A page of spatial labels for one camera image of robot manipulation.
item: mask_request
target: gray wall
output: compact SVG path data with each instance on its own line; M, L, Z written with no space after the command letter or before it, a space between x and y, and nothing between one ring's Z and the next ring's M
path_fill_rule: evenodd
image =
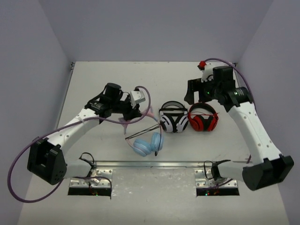
M240 60L259 116L295 166L279 185L290 223L300 223L300 2L276 0Z
M32 139L54 128L70 61L37 0L2 0L0 7L0 223L15 225L22 204L8 192L8 168ZM27 157L13 185L25 197Z
M272 0L40 0L73 61L236 61Z

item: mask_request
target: blue headphones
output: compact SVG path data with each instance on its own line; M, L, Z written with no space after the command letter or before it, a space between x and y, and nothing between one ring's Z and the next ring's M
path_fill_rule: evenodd
M155 118L153 114L152 106L150 107L148 113L146 114L147 117L151 117L155 120L155 122L158 123L158 120ZM119 118L119 121L126 122L123 118ZM124 124L124 135L126 135L126 129L128 124ZM147 156L150 155L151 152L158 152L163 148L164 144L164 137L160 135L158 132L154 132L151 138L151 143L148 143L144 139L137 138L135 142L132 144L129 139L126 139L127 143L130 147L132 147L133 151L135 151L140 156Z

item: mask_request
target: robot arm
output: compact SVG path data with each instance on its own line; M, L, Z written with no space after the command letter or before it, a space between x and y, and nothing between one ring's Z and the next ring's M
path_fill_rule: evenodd
M294 165L290 156L283 156L274 145L257 116L252 96L244 87L236 88L233 68L228 66L198 66L202 79L188 81L184 98L194 103L194 92L199 92L199 102L213 99L224 106L237 124L252 156L252 166L222 160L212 164L214 180L232 178L245 182L250 190L258 190L282 182Z
M142 116L139 104L145 101L143 92L135 89L124 101L121 100L122 96L119 85L108 83L99 95L88 101L66 124L65 129L38 140L31 146L27 169L51 185L65 178L88 176L95 165L80 159L68 162L64 156L78 139L103 122L97 118L108 118L112 113L123 114L125 120Z

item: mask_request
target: white headphones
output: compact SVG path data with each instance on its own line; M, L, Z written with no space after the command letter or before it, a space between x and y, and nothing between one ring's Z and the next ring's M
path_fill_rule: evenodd
M164 103L159 110L160 120L163 122L162 128L167 133L182 132L188 125L188 109L183 104L176 101L169 101Z

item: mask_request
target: headphone ear cup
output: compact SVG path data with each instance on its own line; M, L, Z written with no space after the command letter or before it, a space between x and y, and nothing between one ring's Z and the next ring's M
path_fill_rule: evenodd
M151 150L158 151L163 148L164 137L160 135L158 132L154 132L151 138Z
M173 132L173 124L172 124L173 118L172 117L163 115L163 116L161 116L160 120L164 122L162 127L165 132L167 132L167 133Z
M140 156L147 156L151 154L151 145L143 139L136 139L133 143L133 151Z
M175 121L176 124L176 130L177 132L182 132L185 130L185 128L187 128L188 125L188 116L187 115L183 115L181 117L178 117L177 120Z
M207 120L208 127L207 131L213 131L218 123L218 120L215 116L210 116Z
M201 116L201 115L196 115L196 116L194 116L194 118L192 119L195 123L193 123L193 124L196 124L197 126L195 126L195 127L193 127L193 125L192 125L192 127L196 130L196 131L203 131L204 130L204 124L205 124L205 119L203 118L203 116Z

